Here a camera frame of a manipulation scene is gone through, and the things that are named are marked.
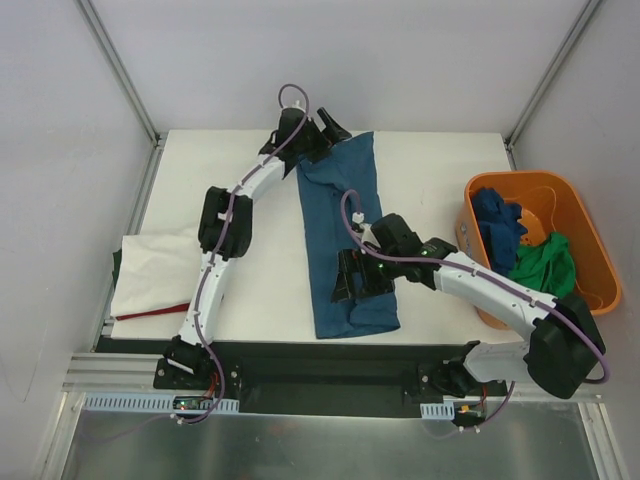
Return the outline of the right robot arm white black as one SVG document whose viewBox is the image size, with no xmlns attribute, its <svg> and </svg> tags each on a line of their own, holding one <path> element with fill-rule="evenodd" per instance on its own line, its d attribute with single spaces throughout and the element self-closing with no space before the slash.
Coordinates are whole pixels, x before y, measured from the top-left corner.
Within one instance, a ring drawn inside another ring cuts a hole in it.
<svg viewBox="0 0 640 480">
<path fill-rule="evenodd" d="M 356 246 L 338 254 L 332 302 L 385 295 L 404 278 L 464 299 L 518 334 L 511 343 L 467 343 L 429 372 L 439 392 L 461 398 L 494 381 L 532 381 L 569 399 L 590 382 L 595 366 L 605 364 L 603 339 L 580 296 L 559 298 L 522 286 L 440 238 L 422 241 L 397 214 L 372 224 L 361 212 L 342 220 Z"/>
</svg>

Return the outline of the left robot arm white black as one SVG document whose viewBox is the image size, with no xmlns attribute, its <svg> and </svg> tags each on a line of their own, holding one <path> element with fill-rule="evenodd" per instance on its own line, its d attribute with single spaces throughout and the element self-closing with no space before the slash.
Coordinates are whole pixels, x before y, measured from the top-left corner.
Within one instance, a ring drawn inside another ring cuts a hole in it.
<svg viewBox="0 0 640 480">
<path fill-rule="evenodd" d="M 255 204 L 301 158 L 317 163 L 352 137 L 326 109 L 317 114 L 323 128 L 299 106 L 282 108 L 278 126 L 259 150 L 255 166 L 233 186 L 207 190 L 197 230 L 202 256 L 196 289 L 183 325 L 157 364 L 155 388 L 184 383 L 188 389 L 199 389 L 208 382 L 218 388 L 226 380 L 221 363 L 209 350 L 227 285 L 252 240 Z"/>
</svg>

